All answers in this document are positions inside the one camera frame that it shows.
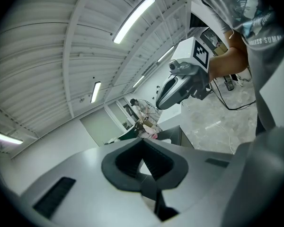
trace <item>white ceiling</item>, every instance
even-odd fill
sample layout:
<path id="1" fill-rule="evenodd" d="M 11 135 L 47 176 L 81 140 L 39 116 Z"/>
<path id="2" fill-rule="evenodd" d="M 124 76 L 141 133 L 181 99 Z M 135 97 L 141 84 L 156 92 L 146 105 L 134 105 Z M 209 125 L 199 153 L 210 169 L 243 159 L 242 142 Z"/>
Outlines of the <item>white ceiling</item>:
<path id="1" fill-rule="evenodd" d="M 15 155 L 68 120 L 130 92 L 190 21 L 186 0 L 156 0 L 120 44 L 113 37 L 141 0 L 18 0 L 0 27 L 0 143 Z M 93 104 L 94 83 L 102 85 Z"/>

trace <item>person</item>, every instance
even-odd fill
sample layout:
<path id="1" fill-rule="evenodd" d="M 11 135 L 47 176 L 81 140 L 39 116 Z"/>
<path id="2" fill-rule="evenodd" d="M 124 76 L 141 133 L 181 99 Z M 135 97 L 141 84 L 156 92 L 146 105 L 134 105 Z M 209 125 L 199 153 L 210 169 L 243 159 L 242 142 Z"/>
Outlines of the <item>person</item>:
<path id="1" fill-rule="evenodd" d="M 228 51 L 210 59 L 213 78 L 242 72 L 249 65 L 257 100 L 256 135 L 275 126 L 260 94 L 284 57 L 284 29 L 262 0 L 200 0 L 221 25 Z"/>
<path id="2" fill-rule="evenodd" d="M 157 127 L 160 115 L 154 107 L 148 105 L 145 100 L 136 100 L 134 98 L 131 99 L 130 103 L 141 121 L 148 117 L 148 120 Z"/>
<path id="3" fill-rule="evenodd" d="M 156 94 L 158 94 L 159 88 L 160 88 L 160 86 L 157 86 Z"/>
<path id="4" fill-rule="evenodd" d="M 146 124 L 144 124 L 142 121 L 137 121 L 134 125 L 134 131 L 138 135 L 139 138 L 152 138 L 157 139 L 157 130 L 150 128 Z"/>

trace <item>black wire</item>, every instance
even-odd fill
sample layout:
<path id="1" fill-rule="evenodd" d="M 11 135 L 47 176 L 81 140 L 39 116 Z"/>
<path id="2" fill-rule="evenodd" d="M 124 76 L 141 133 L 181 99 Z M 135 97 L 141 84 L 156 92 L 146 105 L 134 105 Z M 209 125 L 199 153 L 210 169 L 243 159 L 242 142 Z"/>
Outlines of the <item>black wire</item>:
<path id="1" fill-rule="evenodd" d="M 40 23 L 31 23 L 31 24 L 27 24 L 27 25 L 20 25 L 20 26 L 17 26 L 17 27 L 13 27 L 13 28 L 9 28 L 7 30 L 4 30 L 4 31 L 0 31 L 0 34 L 3 34 L 9 30 L 12 30 L 12 29 L 16 29 L 16 28 L 21 28 L 21 27 L 24 27 L 24 26 L 30 26 L 30 25 L 40 25 L 40 24 L 68 24 L 68 22 L 40 22 Z M 112 34 L 111 32 L 109 31 L 106 31 L 104 29 L 101 29 L 101 28 L 96 28 L 96 27 L 93 27 L 93 26 L 88 26 L 88 25 L 82 25 L 82 24 L 77 24 L 79 26 L 85 26 L 85 27 L 89 27 L 89 28 L 94 28 L 94 29 L 97 29 L 97 30 L 101 30 L 103 32 L 106 32 L 106 33 L 109 33 L 110 35 Z"/>
<path id="2" fill-rule="evenodd" d="M 221 92 L 220 92 L 220 90 L 219 90 L 219 88 L 218 88 L 216 82 L 215 82 L 214 80 L 213 80 L 213 82 L 215 83 L 215 85 L 216 85 L 216 87 L 217 87 L 217 89 L 218 89 L 218 91 L 219 91 L 219 94 L 220 94 L 220 96 L 221 96 L 221 99 L 222 99 L 223 101 L 218 97 L 218 95 L 216 94 L 216 92 L 213 90 L 213 87 L 212 87 L 213 93 L 217 96 L 217 98 L 220 100 L 220 102 L 221 102 L 221 103 L 224 105 L 224 107 L 226 107 L 228 110 L 242 110 L 242 109 L 245 109 L 245 108 L 249 107 L 250 105 L 252 105 L 252 104 L 254 104 L 254 103 L 256 102 L 256 100 L 255 100 L 255 101 L 253 101 L 253 102 L 251 102 L 251 103 L 249 103 L 249 104 L 240 106 L 240 107 L 238 107 L 238 108 L 229 108 L 229 107 L 227 106 L 226 102 L 224 101 L 224 99 L 223 99 L 223 97 L 222 97 L 222 95 L 221 95 Z"/>

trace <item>desk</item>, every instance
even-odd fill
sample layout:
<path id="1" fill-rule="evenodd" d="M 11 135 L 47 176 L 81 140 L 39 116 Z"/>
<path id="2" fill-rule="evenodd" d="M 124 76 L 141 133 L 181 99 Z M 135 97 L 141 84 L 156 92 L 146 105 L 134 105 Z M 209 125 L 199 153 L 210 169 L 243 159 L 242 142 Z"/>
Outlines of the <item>desk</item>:
<path id="1" fill-rule="evenodd" d="M 110 140 L 108 141 L 108 144 L 114 142 L 116 139 L 120 139 L 120 140 L 132 139 L 133 137 L 129 137 L 128 139 L 125 139 L 124 137 L 126 136 L 126 134 L 130 133 L 130 131 L 133 130 L 133 128 L 134 128 L 134 125 L 133 125 L 132 127 L 130 127 L 130 128 L 129 128 L 125 133 L 123 133 L 122 135 L 110 139 Z"/>
<path id="2" fill-rule="evenodd" d="M 120 135 L 118 137 L 119 140 L 129 140 L 136 138 L 138 135 L 136 132 L 134 132 L 134 125 L 130 127 L 124 134 Z"/>
<path id="3" fill-rule="evenodd" d="M 188 109 L 181 104 L 175 104 L 169 109 L 163 110 L 158 120 L 158 125 L 165 131 L 180 125 L 183 131 L 188 131 L 189 117 Z"/>
<path id="4" fill-rule="evenodd" d="M 157 140 L 165 141 L 178 146 L 194 147 L 182 131 L 180 125 L 158 133 Z"/>

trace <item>fluorescent light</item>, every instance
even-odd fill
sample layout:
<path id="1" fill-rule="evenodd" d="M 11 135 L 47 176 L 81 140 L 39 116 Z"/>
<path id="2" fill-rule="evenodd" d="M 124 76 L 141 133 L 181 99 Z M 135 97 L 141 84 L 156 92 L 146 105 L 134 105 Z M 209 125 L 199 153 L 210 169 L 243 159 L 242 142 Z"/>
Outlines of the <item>fluorescent light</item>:
<path id="1" fill-rule="evenodd" d="M 17 145 L 20 145 L 20 144 L 23 143 L 22 140 L 15 139 L 13 137 L 4 135 L 2 133 L 0 133 L 0 140 L 7 141 L 7 142 L 10 142 L 10 143 L 14 143 L 14 144 L 17 144 Z"/>
<path id="2" fill-rule="evenodd" d="M 174 48 L 174 46 L 171 47 L 164 55 L 162 55 L 162 57 L 160 59 L 158 59 L 158 62 L 160 62 L 163 59 L 163 57 L 166 56 L 173 48 Z"/>
<path id="3" fill-rule="evenodd" d="M 117 32 L 113 41 L 116 44 L 121 43 L 127 32 L 133 26 L 133 24 L 137 21 L 137 19 L 145 12 L 145 10 L 155 2 L 155 0 L 142 0 L 136 8 L 130 13 L 130 15 L 126 18 L 125 22 L 121 25 L 121 28 Z"/>
<path id="4" fill-rule="evenodd" d="M 93 102 L 95 102 L 96 98 L 97 98 L 97 94 L 99 92 L 99 89 L 100 89 L 100 86 L 101 86 L 101 82 L 97 81 L 94 85 L 94 90 L 93 90 L 93 93 L 91 95 L 91 100 L 90 100 L 90 103 L 92 104 Z"/>
<path id="5" fill-rule="evenodd" d="M 144 78 L 144 76 L 142 76 L 136 83 L 133 87 L 135 87 L 142 79 Z"/>

